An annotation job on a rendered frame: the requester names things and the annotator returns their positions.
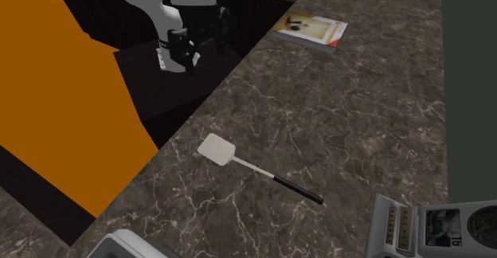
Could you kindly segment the yellow and red book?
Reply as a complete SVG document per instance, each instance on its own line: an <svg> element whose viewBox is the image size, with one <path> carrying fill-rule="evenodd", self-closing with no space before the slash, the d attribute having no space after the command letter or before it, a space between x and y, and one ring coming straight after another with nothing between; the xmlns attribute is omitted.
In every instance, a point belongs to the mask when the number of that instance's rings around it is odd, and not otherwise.
<svg viewBox="0 0 497 258"><path fill-rule="evenodd" d="M289 10L273 28L272 36L333 54L347 26L343 21Z"/></svg>

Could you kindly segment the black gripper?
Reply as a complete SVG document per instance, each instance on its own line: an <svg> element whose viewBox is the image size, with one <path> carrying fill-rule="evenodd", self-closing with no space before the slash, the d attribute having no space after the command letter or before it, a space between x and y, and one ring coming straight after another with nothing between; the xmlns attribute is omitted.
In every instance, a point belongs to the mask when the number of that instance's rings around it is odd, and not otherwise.
<svg viewBox="0 0 497 258"><path fill-rule="evenodd" d="M229 10L215 5L182 6L179 11L185 29L167 32L170 58L192 72L200 59L196 45L214 39L217 51L224 53L229 35Z"/></svg>

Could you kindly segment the grey toaster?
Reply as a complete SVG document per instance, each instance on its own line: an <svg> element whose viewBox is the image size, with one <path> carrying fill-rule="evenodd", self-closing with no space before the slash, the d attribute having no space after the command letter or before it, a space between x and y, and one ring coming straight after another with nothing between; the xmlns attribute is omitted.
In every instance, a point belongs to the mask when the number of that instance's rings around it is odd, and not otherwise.
<svg viewBox="0 0 497 258"><path fill-rule="evenodd" d="M497 200L410 207L377 193L364 258L497 258Z"/></svg>

